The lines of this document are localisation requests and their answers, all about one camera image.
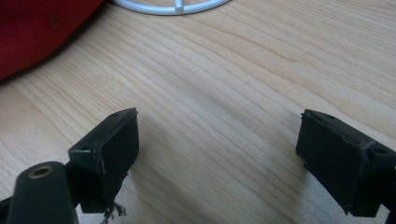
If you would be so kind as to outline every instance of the tabletop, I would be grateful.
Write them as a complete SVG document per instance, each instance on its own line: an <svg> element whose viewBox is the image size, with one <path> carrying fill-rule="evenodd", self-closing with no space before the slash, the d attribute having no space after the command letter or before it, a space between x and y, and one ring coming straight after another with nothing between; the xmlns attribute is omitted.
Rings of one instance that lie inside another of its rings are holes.
<svg viewBox="0 0 396 224"><path fill-rule="evenodd" d="M178 17L106 4L0 84L0 199L136 107L140 153L116 199L127 216L111 223L384 223L384 207L346 216L295 147L309 108L396 149L395 36L392 0L234 0Z"/></svg>

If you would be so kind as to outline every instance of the white metal ring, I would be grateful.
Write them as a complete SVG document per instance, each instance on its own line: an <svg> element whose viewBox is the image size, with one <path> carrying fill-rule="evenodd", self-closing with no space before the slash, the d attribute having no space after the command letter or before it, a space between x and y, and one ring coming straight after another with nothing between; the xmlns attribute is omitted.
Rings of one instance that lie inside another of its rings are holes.
<svg viewBox="0 0 396 224"><path fill-rule="evenodd" d="M128 0L113 0L113 2L120 7L125 7L129 10L141 12L150 15L159 16L176 16L176 15L186 15L196 12L201 12L209 10L214 7L219 7L231 0L209 0L206 2L194 4L194 5L183 5L183 0L174 0L174 7L156 7L150 5L138 4Z"/></svg>

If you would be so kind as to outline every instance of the light wood surface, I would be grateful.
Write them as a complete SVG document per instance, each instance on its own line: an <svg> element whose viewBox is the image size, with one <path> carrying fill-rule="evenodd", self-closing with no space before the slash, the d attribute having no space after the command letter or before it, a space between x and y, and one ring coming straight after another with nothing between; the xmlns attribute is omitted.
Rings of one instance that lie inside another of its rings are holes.
<svg viewBox="0 0 396 224"><path fill-rule="evenodd" d="M108 4L0 85L0 198L137 107L141 152L117 198L128 216L112 223L384 223L384 207L345 216L294 149L305 108L396 148L395 36L392 0L234 0L183 17Z"/></svg>

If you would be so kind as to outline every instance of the metal hole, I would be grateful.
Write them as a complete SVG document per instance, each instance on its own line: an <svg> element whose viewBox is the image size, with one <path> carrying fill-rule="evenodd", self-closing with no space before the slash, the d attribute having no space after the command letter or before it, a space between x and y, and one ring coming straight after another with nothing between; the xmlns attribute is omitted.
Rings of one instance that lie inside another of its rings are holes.
<svg viewBox="0 0 396 224"><path fill-rule="evenodd" d="M37 179L49 175L53 171L51 166L41 166L30 172L29 178Z"/></svg>

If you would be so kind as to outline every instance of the red cloth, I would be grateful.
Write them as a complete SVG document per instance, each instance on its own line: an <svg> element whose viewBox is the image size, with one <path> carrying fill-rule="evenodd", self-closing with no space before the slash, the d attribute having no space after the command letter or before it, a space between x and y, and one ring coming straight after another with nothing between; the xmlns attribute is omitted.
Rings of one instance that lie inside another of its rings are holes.
<svg viewBox="0 0 396 224"><path fill-rule="evenodd" d="M50 55L102 2L0 1L0 79Z"/></svg>

